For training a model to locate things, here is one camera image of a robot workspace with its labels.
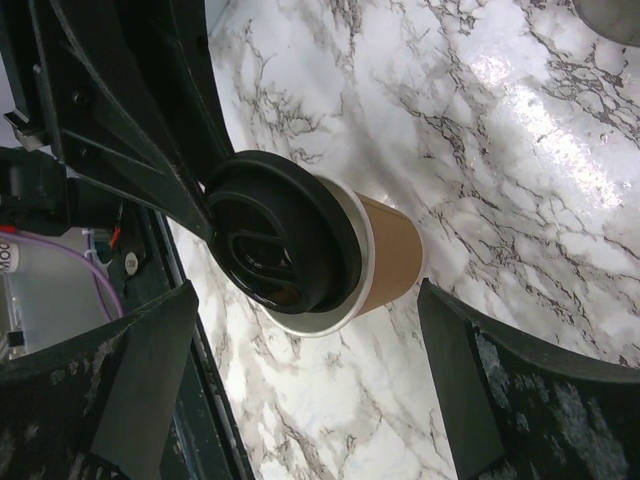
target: marble surface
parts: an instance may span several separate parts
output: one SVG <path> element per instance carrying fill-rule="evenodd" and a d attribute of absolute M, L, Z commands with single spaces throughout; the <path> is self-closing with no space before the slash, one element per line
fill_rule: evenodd
<path fill-rule="evenodd" d="M 232 0 L 211 53 L 236 149 L 405 211 L 475 308 L 640 366 L 640 49 L 566 0 Z M 455 478 L 417 288 L 301 340 L 174 235 L 257 478 Z"/>

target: red object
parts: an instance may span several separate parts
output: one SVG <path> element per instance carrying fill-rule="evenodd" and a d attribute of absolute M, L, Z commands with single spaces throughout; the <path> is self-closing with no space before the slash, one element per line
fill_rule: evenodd
<path fill-rule="evenodd" d="M 120 227 L 116 227 L 116 230 L 113 232 L 113 237 L 111 237 L 111 249 L 113 250 L 116 247 L 116 243 L 118 242 L 118 238 L 120 238 Z"/>

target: paper cup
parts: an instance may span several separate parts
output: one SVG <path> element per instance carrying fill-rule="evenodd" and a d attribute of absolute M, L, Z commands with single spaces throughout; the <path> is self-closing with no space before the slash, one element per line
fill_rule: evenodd
<path fill-rule="evenodd" d="M 355 317 L 404 295 L 420 278 L 424 242 L 403 213 L 355 193 L 343 183 L 316 175 L 351 221 L 362 255 L 362 273 L 354 291 L 329 312 L 288 315 L 263 307 L 279 327 L 300 337 L 323 337 Z"/>

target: white round object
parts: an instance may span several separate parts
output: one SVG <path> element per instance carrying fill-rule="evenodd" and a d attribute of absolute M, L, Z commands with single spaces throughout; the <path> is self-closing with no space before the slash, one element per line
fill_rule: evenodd
<path fill-rule="evenodd" d="M 349 217 L 355 231 L 362 255 L 360 280 L 351 295 L 330 312 L 301 313 L 289 315 L 262 307 L 267 316 L 279 327 L 299 337 L 317 338 L 337 332 L 349 323 L 362 309 L 369 296 L 375 268 L 375 240 L 373 228 L 362 202 L 353 190 L 343 183 L 316 175 L 316 178 L 331 192 Z"/>
<path fill-rule="evenodd" d="M 15 243 L 0 239 L 0 273 L 13 273 L 20 264 L 20 250 Z"/>

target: white cup rim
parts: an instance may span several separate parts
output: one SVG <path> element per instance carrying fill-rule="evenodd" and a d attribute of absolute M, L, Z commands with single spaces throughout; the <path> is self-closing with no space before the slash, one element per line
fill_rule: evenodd
<path fill-rule="evenodd" d="M 295 328 L 291 328 L 289 325 L 283 324 L 277 317 L 287 318 L 287 317 L 300 317 L 300 321 L 303 322 L 303 316 L 313 316 L 313 315 L 330 315 L 331 312 L 326 313 L 305 313 L 300 315 L 287 315 L 281 314 L 278 312 L 274 312 L 269 310 L 265 306 L 261 305 L 264 312 L 267 314 L 267 317 L 274 322 L 278 327 L 282 328 L 286 332 L 296 335 L 298 337 L 306 337 L 306 338 L 319 338 L 324 337 L 326 335 L 330 335 L 332 333 L 337 332 L 341 328 L 343 328 L 346 324 L 348 324 L 351 320 L 353 320 L 356 315 L 362 309 L 364 302 L 369 296 L 369 292 L 371 291 L 371 286 L 373 284 L 373 275 L 375 270 L 375 239 L 373 235 L 373 227 L 371 225 L 371 220 L 367 215 L 367 211 L 364 208 L 364 205 L 360 198 L 356 195 L 356 193 L 346 186 L 343 182 L 336 180 L 334 178 L 329 178 L 321 173 L 311 172 L 315 175 L 315 177 L 323 183 L 326 187 L 326 183 L 331 183 L 338 187 L 342 193 L 345 194 L 347 199 L 350 201 L 351 206 L 355 207 L 358 211 L 359 218 L 355 219 L 362 223 L 362 229 L 364 230 L 364 238 L 358 238 L 358 243 L 360 244 L 360 249 L 362 253 L 362 271 L 361 278 L 358 281 L 358 285 L 354 292 L 336 309 L 344 308 L 346 303 L 352 303 L 352 305 L 348 308 L 345 314 L 334 324 L 318 331 L 301 331 Z"/>

